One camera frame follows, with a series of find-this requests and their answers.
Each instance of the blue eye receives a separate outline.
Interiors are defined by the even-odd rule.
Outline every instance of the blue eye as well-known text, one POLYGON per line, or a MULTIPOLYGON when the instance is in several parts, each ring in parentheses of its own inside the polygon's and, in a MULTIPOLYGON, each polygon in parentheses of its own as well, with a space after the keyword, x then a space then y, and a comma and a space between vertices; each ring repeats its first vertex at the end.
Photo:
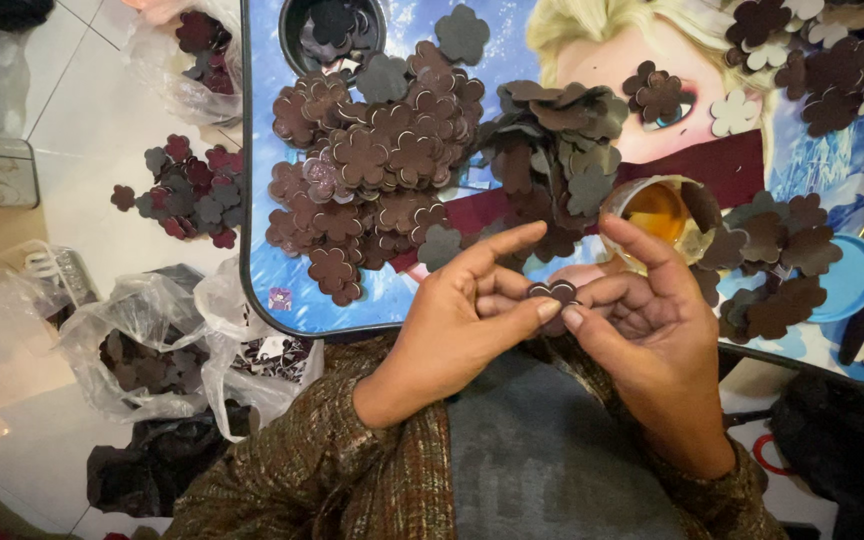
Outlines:
POLYGON ((664 122, 662 118, 658 118, 654 122, 645 122, 642 124, 642 131, 644 132, 654 132, 655 130, 660 130, 663 128, 667 128, 669 126, 678 124, 683 119, 689 116, 689 113, 692 112, 692 104, 690 103, 682 103, 678 105, 678 108, 675 111, 675 116, 669 120, 668 122, 664 122))

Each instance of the small sticker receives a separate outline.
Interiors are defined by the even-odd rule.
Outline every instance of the small sticker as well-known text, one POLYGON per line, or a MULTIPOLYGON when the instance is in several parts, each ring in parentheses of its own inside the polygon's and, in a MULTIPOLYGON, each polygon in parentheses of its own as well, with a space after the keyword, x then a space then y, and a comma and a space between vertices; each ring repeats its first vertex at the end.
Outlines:
POLYGON ((292 291, 280 287, 269 287, 269 310, 292 311, 292 291))

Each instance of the sleeve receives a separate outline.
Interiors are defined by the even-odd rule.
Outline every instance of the sleeve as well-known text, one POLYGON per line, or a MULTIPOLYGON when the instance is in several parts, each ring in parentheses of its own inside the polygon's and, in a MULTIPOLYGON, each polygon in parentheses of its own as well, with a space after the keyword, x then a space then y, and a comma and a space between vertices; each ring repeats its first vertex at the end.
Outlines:
POLYGON ((327 500, 351 488, 399 440, 398 427, 369 429, 353 407, 353 389, 385 358, 381 349, 342 347, 336 373, 310 384, 284 415, 231 446, 192 482, 163 538, 293 538, 310 531, 327 500))
POLYGON ((705 535, 690 532, 690 538, 788 538, 776 518, 765 509, 762 485, 749 452, 732 437, 726 437, 735 452, 735 468, 712 480, 691 477, 667 463, 644 443, 639 446, 646 464, 678 508, 686 531, 706 532, 705 535))
POLYGON ((738 442, 728 438, 735 452, 731 472, 714 480, 692 478, 661 459, 642 440, 640 426, 619 399, 609 373, 589 357, 574 337, 566 334, 534 339, 526 350, 574 375, 627 431, 676 506, 688 538, 787 538, 779 522, 765 509, 756 464, 738 442))

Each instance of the hand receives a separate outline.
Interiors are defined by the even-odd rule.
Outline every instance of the hand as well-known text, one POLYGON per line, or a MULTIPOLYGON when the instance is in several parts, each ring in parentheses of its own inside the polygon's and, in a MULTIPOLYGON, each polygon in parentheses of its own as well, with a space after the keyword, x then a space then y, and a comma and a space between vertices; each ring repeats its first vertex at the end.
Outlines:
POLYGON ((714 313, 663 240, 615 215, 601 227, 648 276, 622 272, 579 288, 586 307, 567 307, 565 324, 612 375, 653 450, 697 478, 719 478, 736 457, 722 427, 714 313))
POLYGON ((466 387, 495 357, 532 336, 562 305, 551 298, 522 300, 531 281, 496 259, 539 241, 546 223, 491 236, 459 253, 418 287, 389 356, 352 392, 369 428, 387 428, 466 387), (513 304, 481 319, 477 303, 513 304))

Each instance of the patterned sweater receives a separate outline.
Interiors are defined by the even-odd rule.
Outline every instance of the patterned sweater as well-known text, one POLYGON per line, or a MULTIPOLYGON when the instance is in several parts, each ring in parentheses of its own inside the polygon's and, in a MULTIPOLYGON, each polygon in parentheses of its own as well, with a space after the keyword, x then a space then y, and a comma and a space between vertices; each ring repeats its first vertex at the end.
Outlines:
MULTIPOLYGON (((175 504, 163 538, 454 539, 445 405, 429 405, 387 429, 367 428, 353 408, 356 383, 385 359, 395 339, 387 334, 326 347, 334 368, 199 476, 175 504)), ((608 374, 573 338, 523 346, 574 376, 638 440, 608 374)), ((765 509, 748 452, 729 441, 735 469, 714 480, 688 477, 637 442, 687 538, 786 538, 765 509)))

